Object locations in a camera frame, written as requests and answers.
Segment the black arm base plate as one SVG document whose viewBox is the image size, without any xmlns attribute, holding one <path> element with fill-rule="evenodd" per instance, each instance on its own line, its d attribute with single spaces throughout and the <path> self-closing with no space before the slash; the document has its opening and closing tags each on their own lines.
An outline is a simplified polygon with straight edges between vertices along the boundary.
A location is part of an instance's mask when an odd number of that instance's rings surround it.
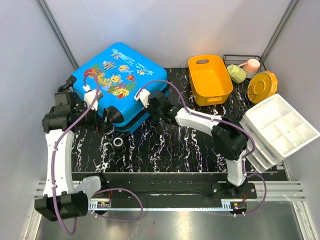
<svg viewBox="0 0 320 240">
<path fill-rule="evenodd" d="M 113 209 L 220 208 L 221 200 L 257 199 L 253 183 L 236 187 L 226 173 L 100 173 Z"/>
</svg>

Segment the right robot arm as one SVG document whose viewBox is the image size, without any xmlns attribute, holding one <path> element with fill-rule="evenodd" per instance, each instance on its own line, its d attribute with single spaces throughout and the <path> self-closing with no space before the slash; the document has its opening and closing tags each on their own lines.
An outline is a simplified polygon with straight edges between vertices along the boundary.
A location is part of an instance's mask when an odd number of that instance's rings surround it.
<svg viewBox="0 0 320 240">
<path fill-rule="evenodd" d="M 235 117 L 204 114 L 180 104 L 171 104 L 159 90 L 150 93 L 144 89 L 138 98 L 152 117 L 160 118 L 167 124 L 192 128 L 211 136 L 214 151 L 223 157 L 227 164 L 228 195 L 236 199 L 244 194 L 247 181 L 244 159 L 248 137 Z"/>
</svg>

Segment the blue fish-print suitcase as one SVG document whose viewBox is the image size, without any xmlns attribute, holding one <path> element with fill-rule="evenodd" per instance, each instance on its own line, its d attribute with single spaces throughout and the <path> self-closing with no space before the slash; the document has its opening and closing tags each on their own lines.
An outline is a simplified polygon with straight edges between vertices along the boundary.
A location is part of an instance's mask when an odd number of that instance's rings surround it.
<svg viewBox="0 0 320 240">
<path fill-rule="evenodd" d="M 96 88 L 97 77 L 103 97 L 98 101 L 98 114 L 103 117 L 104 109 L 109 108 L 112 130 L 119 133 L 112 143 L 121 149 L 125 138 L 139 128 L 150 116 L 141 102 L 134 99 L 141 87 L 150 93 L 161 91 L 169 95 L 167 71 L 139 52 L 117 42 L 74 71 L 59 92 L 69 87 L 84 99 L 83 86 Z"/>
</svg>

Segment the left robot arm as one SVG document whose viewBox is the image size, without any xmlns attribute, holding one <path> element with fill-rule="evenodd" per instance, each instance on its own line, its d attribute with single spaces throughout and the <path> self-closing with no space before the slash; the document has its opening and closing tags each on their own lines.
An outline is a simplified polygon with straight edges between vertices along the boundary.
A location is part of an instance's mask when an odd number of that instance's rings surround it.
<svg viewBox="0 0 320 240">
<path fill-rule="evenodd" d="M 87 104 L 71 91 L 57 92 L 55 105 L 42 119 L 47 143 L 47 175 L 43 197 L 34 203 L 35 210 L 51 222 L 85 216 L 90 199 L 108 193 L 102 173 L 83 178 L 78 186 L 72 179 L 72 145 L 74 130 L 68 127 L 85 112 Z"/>
</svg>

